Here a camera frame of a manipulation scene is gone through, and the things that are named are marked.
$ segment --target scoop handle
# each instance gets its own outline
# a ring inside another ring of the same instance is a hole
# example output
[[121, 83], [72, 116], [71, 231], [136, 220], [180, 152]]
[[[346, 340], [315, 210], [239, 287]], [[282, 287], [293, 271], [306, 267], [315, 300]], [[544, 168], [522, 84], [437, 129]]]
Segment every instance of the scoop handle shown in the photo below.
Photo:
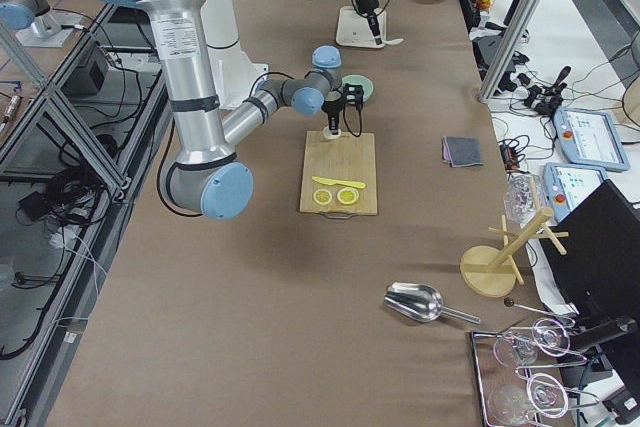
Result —
[[454, 317], [456, 319], [464, 320], [465, 322], [470, 322], [476, 325], [480, 325], [482, 323], [482, 319], [480, 319], [480, 317], [476, 317], [475, 315], [467, 314], [465, 312], [460, 312], [459, 310], [450, 309], [449, 307], [442, 307], [442, 315]]

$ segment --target computer monitor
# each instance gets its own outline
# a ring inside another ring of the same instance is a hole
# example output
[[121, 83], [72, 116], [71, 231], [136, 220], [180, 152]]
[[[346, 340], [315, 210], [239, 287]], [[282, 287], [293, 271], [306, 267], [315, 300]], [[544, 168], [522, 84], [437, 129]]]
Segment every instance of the computer monitor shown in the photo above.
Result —
[[[562, 239], [567, 255], [560, 255], [549, 241], [541, 243], [562, 296], [580, 312], [578, 325], [595, 327], [623, 315], [640, 323], [640, 215], [611, 180], [557, 230], [569, 232]], [[601, 347], [625, 387], [640, 399], [640, 333]]]

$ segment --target knife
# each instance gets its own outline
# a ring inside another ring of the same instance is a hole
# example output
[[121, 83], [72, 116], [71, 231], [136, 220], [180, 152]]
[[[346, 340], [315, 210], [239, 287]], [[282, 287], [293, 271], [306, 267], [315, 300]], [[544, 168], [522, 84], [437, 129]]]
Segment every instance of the knife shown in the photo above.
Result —
[[364, 182], [358, 182], [357, 180], [328, 179], [326, 177], [318, 177], [317, 175], [312, 176], [311, 179], [322, 185], [344, 185], [356, 189], [364, 189], [366, 187]]

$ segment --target bowl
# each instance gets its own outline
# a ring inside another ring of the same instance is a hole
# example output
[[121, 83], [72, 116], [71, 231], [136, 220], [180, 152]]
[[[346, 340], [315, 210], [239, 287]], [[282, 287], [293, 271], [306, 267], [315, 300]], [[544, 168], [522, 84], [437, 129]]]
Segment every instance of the bowl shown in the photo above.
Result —
[[342, 85], [351, 84], [351, 85], [361, 85], [362, 90], [364, 90], [364, 96], [362, 100], [366, 102], [373, 94], [373, 82], [371, 82], [364, 75], [345, 75], [342, 78]]

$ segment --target lemon slice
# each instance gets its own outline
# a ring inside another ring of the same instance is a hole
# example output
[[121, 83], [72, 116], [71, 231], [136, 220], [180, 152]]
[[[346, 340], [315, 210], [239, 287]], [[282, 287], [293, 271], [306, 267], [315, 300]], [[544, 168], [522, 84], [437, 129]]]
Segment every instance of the lemon slice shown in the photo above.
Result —
[[313, 201], [318, 205], [329, 205], [333, 196], [327, 189], [316, 189], [313, 192]]
[[340, 189], [337, 194], [338, 202], [342, 205], [352, 205], [355, 204], [360, 198], [360, 193], [358, 189], [354, 189], [353, 187], [345, 187]]

